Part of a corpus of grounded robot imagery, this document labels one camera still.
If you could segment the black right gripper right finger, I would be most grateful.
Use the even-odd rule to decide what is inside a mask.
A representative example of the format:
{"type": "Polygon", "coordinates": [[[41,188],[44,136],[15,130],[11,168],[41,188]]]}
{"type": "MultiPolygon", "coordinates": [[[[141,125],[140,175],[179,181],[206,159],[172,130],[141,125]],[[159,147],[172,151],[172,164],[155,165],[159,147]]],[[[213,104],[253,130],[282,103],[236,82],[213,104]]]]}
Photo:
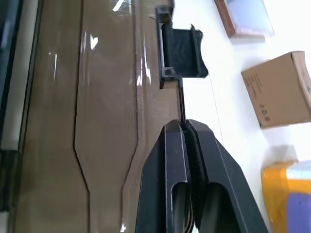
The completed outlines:
{"type": "Polygon", "coordinates": [[[196,120],[187,120],[192,209],[199,233],[268,233],[239,164],[196,120]]]}

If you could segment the white and black frame rail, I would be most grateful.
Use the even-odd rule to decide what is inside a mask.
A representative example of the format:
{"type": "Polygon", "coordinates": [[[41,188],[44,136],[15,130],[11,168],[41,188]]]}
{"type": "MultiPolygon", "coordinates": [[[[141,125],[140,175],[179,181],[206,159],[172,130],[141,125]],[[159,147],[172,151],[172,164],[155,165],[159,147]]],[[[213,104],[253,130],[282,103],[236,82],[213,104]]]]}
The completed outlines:
{"type": "Polygon", "coordinates": [[[0,0],[0,220],[17,208],[43,0],[0,0]]]}

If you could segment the yellow and purple box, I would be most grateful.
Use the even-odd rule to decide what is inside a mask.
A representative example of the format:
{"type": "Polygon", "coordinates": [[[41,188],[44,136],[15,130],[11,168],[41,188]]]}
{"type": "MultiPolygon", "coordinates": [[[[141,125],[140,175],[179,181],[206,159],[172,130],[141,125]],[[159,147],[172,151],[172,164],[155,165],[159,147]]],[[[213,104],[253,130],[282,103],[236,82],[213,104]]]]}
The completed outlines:
{"type": "Polygon", "coordinates": [[[311,233],[311,160],[266,167],[262,192],[274,233],[311,233]]]}

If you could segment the brown framed white board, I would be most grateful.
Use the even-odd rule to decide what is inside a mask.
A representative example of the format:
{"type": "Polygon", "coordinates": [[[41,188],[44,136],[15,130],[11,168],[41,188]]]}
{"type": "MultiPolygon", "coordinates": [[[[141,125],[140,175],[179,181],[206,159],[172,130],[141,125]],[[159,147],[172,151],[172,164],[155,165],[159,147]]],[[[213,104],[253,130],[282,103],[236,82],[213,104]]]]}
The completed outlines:
{"type": "Polygon", "coordinates": [[[265,38],[275,34],[263,0],[214,2],[228,38],[265,38]]]}

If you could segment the brown cardboard box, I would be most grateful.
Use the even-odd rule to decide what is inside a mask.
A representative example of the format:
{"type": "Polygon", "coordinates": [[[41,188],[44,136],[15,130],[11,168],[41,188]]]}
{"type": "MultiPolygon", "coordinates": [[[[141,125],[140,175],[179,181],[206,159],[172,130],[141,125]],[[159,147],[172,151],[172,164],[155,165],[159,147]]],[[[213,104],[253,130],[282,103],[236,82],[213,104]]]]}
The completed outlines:
{"type": "Polygon", "coordinates": [[[262,129],[311,122],[311,78],[304,51],[241,72],[262,129]]]}

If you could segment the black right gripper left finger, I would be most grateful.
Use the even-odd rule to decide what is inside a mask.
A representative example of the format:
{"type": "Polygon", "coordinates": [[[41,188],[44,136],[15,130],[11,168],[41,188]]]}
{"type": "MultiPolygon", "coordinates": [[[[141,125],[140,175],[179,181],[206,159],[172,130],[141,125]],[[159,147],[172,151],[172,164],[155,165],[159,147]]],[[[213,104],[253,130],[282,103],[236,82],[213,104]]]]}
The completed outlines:
{"type": "Polygon", "coordinates": [[[172,120],[143,166],[135,233],[191,233],[193,226],[186,141],[172,120]]]}

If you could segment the black table edge bracket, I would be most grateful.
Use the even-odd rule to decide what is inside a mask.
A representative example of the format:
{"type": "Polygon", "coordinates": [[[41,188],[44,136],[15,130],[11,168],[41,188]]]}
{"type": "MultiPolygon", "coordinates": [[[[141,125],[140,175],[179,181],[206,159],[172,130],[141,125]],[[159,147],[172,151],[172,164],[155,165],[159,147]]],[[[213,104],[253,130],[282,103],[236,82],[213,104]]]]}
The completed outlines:
{"type": "Polygon", "coordinates": [[[182,78],[205,78],[208,69],[201,54],[203,33],[193,25],[188,30],[174,29],[173,8],[155,8],[160,87],[182,78]]]}

